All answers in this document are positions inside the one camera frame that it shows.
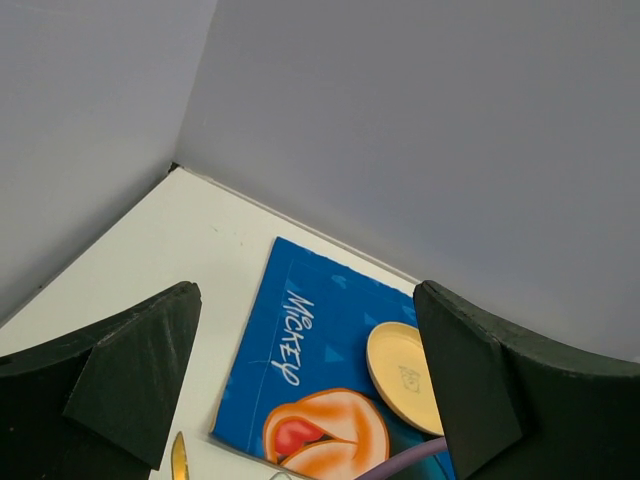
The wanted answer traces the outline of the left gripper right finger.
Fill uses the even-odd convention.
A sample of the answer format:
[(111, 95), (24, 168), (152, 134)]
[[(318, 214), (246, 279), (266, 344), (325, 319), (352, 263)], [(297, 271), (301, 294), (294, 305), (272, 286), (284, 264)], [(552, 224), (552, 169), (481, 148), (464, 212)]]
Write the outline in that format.
[(444, 286), (413, 301), (460, 479), (635, 479), (639, 367), (549, 339)]

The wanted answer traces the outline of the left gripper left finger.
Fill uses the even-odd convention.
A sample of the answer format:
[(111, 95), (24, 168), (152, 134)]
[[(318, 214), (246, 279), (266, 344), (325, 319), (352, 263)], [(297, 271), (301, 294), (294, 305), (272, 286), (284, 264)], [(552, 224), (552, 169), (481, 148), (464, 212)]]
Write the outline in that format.
[(1, 359), (4, 479), (146, 479), (161, 466), (201, 311), (180, 282)]

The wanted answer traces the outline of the gold knife green handle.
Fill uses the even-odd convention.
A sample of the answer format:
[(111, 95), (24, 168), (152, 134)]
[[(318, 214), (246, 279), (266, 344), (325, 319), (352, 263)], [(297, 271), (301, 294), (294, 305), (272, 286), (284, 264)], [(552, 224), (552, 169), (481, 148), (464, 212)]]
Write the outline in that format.
[(171, 473), (173, 480), (189, 480), (189, 466), (186, 445), (182, 431), (174, 439), (171, 449)]

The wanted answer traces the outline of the yellow round plate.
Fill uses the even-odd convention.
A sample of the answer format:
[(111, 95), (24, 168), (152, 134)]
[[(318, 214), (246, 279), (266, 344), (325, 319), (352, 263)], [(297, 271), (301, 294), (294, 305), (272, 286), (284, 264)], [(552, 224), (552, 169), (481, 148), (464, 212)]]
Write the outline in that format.
[(427, 434), (444, 435), (417, 328), (400, 322), (377, 325), (367, 339), (366, 362), (377, 392), (398, 417)]

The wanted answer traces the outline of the blue Mickey placemat cloth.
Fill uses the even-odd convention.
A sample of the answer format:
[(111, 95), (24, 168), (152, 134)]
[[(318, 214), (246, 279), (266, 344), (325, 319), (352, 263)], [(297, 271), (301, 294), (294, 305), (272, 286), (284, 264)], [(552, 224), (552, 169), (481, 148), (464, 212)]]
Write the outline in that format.
[(213, 438), (310, 479), (354, 479), (433, 440), (386, 404), (370, 376), (368, 338), (389, 321), (416, 327), (407, 294), (277, 238)]

